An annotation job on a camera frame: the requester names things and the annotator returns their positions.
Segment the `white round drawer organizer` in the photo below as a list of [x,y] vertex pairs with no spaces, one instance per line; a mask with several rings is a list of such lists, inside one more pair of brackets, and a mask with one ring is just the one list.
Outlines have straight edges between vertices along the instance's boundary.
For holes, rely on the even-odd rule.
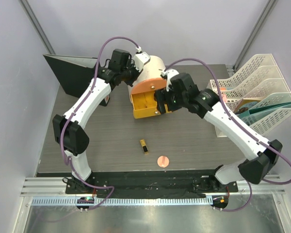
[[151,56],[150,61],[145,65],[143,71],[138,77],[138,81],[143,81],[151,78],[162,78],[161,71],[165,69],[165,65],[163,60],[157,56]]

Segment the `yellow drawer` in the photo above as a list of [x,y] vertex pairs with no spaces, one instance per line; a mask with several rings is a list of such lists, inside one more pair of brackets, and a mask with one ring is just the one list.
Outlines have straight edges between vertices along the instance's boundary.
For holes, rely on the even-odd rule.
[[157,101],[154,98],[155,91],[131,94],[133,116],[135,119],[159,116]]

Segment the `gold black lipstick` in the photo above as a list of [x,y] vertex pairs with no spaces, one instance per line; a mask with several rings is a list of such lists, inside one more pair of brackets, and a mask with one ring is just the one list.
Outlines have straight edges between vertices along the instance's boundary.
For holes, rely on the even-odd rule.
[[140,140],[140,144],[141,144],[141,147],[142,147],[142,149],[143,149],[143,153],[144,153],[144,154],[148,154],[149,151],[148,151],[148,148],[147,148],[147,145],[146,145],[145,140],[144,140],[144,139],[141,139],[141,140]]

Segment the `pink powder puff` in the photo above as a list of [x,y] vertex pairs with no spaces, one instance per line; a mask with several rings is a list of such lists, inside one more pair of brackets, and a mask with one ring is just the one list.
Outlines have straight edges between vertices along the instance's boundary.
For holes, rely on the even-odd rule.
[[170,161],[169,161],[169,158],[167,156],[160,156],[158,159],[157,159],[157,164],[159,167],[161,168],[166,168],[168,167]]

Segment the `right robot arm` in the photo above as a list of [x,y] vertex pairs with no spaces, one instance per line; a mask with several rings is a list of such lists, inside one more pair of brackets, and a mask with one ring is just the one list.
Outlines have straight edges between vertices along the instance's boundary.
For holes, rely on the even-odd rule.
[[220,129],[244,154],[245,159],[237,163],[220,166],[209,180],[213,191],[222,191],[227,184],[236,180],[246,180],[259,184],[278,161],[277,152],[283,145],[278,140],[269,141],[252,130],[226,105],[211,89],[199,90],[190,74],[168,71],[163,73],[166,87],[154,94],[157,109],[164,114],[166,105],[169,111],[186,108]]

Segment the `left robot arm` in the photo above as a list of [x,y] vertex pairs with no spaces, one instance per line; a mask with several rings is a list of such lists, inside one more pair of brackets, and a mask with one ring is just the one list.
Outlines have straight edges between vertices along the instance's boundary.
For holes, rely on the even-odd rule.
[[65,165],[72,170],[72,178],[66,184],[68,188],[75,188],[84,194],[95,189],[86,155],[89,136],[85,126],[94,110],[113,89],[122,82],[133,85],[150,60],[150,55],[141,48],[137,48],[134,55],[115,49],[106,65],[95,62],[93,76],[77,102],[63,115],[53,118],[55,141],[60,146]]

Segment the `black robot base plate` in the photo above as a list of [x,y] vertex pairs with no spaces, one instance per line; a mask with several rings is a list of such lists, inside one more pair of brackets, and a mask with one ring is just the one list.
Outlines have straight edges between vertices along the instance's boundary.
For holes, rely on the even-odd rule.
[[236,182],[219,184],[214,170],[93,172],[86,186],[76,178],[63,178],[66,194],[95,194],[112,199],[189,199],[208,193],[237,193]]

